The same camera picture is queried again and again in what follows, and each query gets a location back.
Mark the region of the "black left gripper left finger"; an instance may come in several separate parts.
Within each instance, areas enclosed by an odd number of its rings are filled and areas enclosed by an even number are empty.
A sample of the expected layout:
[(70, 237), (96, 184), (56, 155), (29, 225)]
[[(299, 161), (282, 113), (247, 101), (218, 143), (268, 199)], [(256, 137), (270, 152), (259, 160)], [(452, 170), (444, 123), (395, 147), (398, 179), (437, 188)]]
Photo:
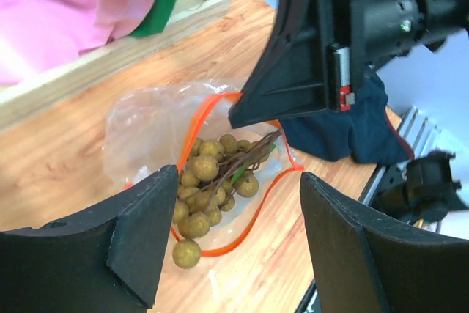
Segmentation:
[(174, 165), (40, 227), (1, 234), (3, 312), (146, 312), (178, 187)]

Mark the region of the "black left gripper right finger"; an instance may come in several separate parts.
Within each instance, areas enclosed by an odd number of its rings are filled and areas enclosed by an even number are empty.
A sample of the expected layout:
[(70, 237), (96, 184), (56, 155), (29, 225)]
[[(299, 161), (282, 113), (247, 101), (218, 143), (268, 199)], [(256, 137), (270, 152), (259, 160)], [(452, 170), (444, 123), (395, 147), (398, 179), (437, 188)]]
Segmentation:
[(300, 179), (323, 312), (467, 312), (468, 241), (437, 235)]

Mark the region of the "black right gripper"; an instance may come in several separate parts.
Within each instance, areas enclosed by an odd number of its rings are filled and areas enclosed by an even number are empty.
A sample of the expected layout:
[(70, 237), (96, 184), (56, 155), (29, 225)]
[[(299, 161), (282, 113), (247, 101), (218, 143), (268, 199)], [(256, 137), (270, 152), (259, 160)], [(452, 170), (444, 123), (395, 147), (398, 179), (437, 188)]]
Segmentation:
[(278, 0), (265, 50), (229, 110), (233, 128), (346, 111), (366, 67), (438, 51), (468, 28), (468, 0)]

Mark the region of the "clear zip top bag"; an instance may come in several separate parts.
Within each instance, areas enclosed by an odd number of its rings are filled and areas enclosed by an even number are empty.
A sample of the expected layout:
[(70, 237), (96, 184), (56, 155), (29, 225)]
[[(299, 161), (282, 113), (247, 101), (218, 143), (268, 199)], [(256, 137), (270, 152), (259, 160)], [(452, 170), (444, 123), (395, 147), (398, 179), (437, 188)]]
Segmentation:
[[(129, 91), (111, 107), (106, 119), (103, 169), (120, 189), (142, 181), (162, 166), (182, 170), (197, 138), (257, 141), (280, 129), (277, 121), (232, 128), (231, 106), (240, 98), (243, 80), (210, 79)], [(234, 207), (220, 223), (197, 241), (203, 257), (220, 257), (237, 248), (248, 236), (262, 206), (280, 180), (304, 170), (285, 135), (270, 149), (269, 158), (254, 171), (259, 190), (250, 197), (236, 195)]]

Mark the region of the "longan fruit bunch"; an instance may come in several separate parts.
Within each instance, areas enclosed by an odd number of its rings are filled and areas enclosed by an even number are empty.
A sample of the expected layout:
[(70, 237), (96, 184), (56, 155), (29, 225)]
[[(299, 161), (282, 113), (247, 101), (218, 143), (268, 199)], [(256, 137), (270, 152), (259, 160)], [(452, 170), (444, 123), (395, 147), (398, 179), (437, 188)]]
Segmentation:
[(259, 141), (237, 140), (230, 133), (219, 139), (196, 138), (179, 175), (172, 219), (181, 237), (171, 254), (177, 267), (190, 269), (198, 264), (202, 248), (196, 240), (235, 207), (235, 195), (250, 199), (259, 193), (254, 172), (269, 159), (280, 136), (278, 129)]

